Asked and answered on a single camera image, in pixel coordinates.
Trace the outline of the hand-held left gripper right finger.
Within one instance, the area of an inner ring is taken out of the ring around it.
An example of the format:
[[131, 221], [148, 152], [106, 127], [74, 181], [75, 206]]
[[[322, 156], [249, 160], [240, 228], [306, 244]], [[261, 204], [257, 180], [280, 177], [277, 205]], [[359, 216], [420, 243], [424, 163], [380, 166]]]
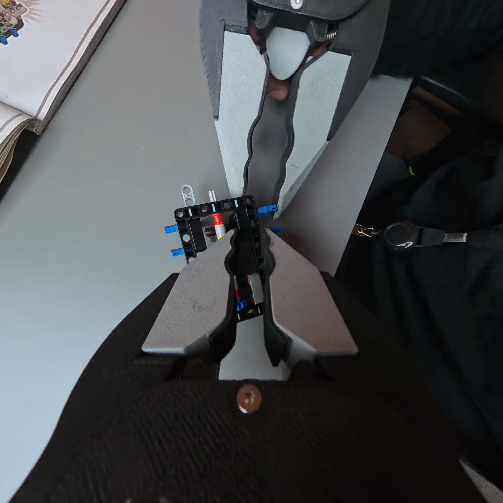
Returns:
[[263, 230], [263, 259], [264, 342], [272, 365], [356, 355], [319, 269], [269, 229]]

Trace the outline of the black frame lego model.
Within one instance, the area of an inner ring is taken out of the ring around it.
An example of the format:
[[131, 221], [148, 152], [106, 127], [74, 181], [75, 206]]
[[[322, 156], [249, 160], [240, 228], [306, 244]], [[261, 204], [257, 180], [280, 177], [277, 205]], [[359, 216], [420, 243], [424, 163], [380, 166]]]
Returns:
[[236, 231], [234, 252], [230, 259], [238, 321], [263, 314], [264, 260], [261, 254], [260, 215], [275, 214], [277, 205], [257, 207], [251, 195], [217, 199], [209, 191], [209, 202], [196, 204], [190, 185], [182, 186], [185, 206], [174, 211], [175, 223], [165, 233], [177, 233], [181, 247], [172, 249], [173, 257], [184, 256], [190, 263], [198, 255]]

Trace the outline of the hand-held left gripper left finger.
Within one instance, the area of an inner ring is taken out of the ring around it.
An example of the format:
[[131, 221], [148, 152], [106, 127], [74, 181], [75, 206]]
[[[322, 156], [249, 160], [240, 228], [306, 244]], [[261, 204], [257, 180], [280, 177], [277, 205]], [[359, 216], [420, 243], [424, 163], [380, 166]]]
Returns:
[[177, 276], [142, 352], [208, 357], [221, 362], [236, 342], [236, 302], [230, 259], [235, 229], [211, 245]]

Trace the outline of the person's right hand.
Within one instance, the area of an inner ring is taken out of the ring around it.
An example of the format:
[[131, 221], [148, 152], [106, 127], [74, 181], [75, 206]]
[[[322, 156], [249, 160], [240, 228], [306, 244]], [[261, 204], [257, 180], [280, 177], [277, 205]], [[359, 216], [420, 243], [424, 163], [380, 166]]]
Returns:
[[271, 97], [277, 101], [285, 100], [290, 92], [293, 76], [280, 80], [269, 74], [266, 85], [266, 97]]

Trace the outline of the lego instruction booklet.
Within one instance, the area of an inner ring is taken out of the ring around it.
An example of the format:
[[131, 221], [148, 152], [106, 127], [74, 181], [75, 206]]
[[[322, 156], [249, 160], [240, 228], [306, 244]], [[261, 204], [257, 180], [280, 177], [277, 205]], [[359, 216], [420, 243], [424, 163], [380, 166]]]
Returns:
[[1, 180], [41, 135], [125, 1], [1, 1]]

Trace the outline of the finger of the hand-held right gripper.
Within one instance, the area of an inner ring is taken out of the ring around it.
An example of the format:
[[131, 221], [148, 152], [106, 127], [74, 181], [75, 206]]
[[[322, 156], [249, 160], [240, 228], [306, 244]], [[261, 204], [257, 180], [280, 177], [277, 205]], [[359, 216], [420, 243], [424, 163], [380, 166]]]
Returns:
[[292, 202], [324, 149], [352, 57], [326, 51], [311, 58], [292, 83], [293, 107], [287, 116], [287, 146], [274, 192], [273, 219]]
[[248, 186], [252, 135], [263, 111], [269, 60], [248, 34], [224, 32], [221, 87], [215, 127], [231, 196]]

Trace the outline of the black badge reel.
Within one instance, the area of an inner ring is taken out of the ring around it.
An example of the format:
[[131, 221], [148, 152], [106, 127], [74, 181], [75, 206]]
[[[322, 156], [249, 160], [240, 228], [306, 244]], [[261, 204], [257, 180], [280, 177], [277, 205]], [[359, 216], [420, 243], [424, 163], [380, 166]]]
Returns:
[[411, 222], [396, 222], [389, 224], [380, 233], [382, 244], [393, 251], [402, 251], [420, 246], [423, 227]]

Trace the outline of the person's right forearm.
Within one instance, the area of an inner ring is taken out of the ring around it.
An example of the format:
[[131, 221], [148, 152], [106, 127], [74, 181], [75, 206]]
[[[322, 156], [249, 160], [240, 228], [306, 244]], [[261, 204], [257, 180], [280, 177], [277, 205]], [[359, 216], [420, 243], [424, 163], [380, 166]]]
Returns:
[[502, 1], [391, 1], [372, 71], [411, 78], [502, 45]]

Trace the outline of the person's torso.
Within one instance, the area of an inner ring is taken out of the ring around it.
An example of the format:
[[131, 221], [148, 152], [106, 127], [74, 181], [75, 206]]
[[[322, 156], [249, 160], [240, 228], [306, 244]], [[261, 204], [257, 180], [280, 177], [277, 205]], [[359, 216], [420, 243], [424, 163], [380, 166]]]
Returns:
[[[393, 251], [389, 224], [423, 227]], [[469, 466], [502, 490], [502, 141], [430, 173], [376, 172], [339, 280], [423, 369]]]

